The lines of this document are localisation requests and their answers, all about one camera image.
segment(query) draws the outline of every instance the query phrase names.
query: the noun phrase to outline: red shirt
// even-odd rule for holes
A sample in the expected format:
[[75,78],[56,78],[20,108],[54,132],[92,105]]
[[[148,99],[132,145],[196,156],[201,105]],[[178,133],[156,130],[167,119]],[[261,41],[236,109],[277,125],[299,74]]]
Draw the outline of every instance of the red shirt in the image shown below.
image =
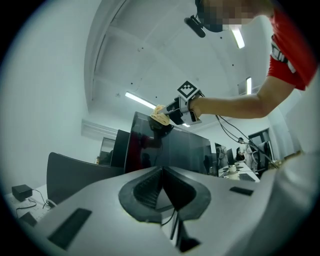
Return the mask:
[[279,78],[304,91],[316,73],[317,61],[304,36],[286,14],[274,9],[274,15],[270,21],[274,42],[291,62],[296,72],[292,73],[287,63],[270,56],[268,76]]

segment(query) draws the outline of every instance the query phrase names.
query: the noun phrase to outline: forearm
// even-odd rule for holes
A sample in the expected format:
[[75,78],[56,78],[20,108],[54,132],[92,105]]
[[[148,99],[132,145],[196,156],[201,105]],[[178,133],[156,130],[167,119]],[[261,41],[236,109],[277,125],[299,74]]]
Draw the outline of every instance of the forearm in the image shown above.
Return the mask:
[[201,114],[239,119],[262,118],[267,115],[261,99],[256,94],[228,99],[202,97],[195,100],[195,105]]

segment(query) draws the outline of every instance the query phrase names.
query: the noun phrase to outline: office chair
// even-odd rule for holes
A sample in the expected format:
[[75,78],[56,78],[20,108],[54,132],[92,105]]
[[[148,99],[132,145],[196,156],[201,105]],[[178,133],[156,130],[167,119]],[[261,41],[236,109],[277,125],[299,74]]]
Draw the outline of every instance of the office chair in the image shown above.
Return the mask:
[[[267,141],[262,142],[258,145],[258,148],[263,151],[268,157],[271,158],[271,149],[269,143]],[[259,178],[262,174],[268,170],[269,160],[259,151],[254,151],[252,153],[253,161],[256,163],[256,173],[258,174]]]

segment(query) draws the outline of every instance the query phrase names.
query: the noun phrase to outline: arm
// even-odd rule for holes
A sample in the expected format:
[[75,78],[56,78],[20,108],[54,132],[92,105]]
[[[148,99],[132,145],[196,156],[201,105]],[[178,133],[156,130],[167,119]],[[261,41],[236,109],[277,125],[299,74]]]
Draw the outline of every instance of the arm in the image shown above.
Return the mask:
[[295,86],[273,76],[267,76],[257,94],[228,99],[201,97],[190,103],[197,117],[202,114],[231,118],[263,118],[283,102]]

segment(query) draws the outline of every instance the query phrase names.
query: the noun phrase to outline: person in red shirt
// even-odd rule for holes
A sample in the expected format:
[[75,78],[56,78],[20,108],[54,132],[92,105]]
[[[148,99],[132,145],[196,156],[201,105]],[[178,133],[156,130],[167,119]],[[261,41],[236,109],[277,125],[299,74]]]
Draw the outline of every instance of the person in red shirt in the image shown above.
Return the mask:
[[267,77],[256,94],[228,99],[201,97],[190,109],[202,114],[239,119],[267,116],[296,88],[305,90],[317,69],[317,61],[300,31],[271,0],[195,0],[201,24],[212,32],[244,25],[259,15],[273,27],[272,52]]

